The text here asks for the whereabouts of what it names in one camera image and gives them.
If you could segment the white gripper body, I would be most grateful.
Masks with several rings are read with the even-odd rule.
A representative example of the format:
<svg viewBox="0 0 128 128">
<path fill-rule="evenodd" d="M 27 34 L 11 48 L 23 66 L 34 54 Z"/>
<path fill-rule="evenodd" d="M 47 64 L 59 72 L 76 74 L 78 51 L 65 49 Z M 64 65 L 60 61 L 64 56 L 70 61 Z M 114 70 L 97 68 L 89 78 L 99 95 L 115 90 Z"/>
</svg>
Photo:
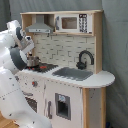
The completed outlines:
<svg viewBox="0 0 128 128">
<path fill-rule="evenodd" d="M 25 36 L 20 42 L 20 52 L 23 54 L 30 53 L 34 48 L 34 42 L 30 36 Z"/>
</svg>

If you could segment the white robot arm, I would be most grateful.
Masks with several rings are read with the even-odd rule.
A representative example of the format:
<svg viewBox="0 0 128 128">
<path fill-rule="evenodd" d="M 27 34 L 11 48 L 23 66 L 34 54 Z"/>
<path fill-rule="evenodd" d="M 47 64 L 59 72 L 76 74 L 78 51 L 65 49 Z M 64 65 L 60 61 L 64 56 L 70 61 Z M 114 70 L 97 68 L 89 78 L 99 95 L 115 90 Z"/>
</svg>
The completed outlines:
<svg viewBox="0 0 128 128">
<path fill-rule="evenodd" d="M 15 74 L 27 66 L 26 54 L 34 48 L 19 22 L 7 23 L 0 32 L 0 112 L 19 128 L 52 128 L 50 120 L 37 114 L 27 103 Z"/>
</svg>

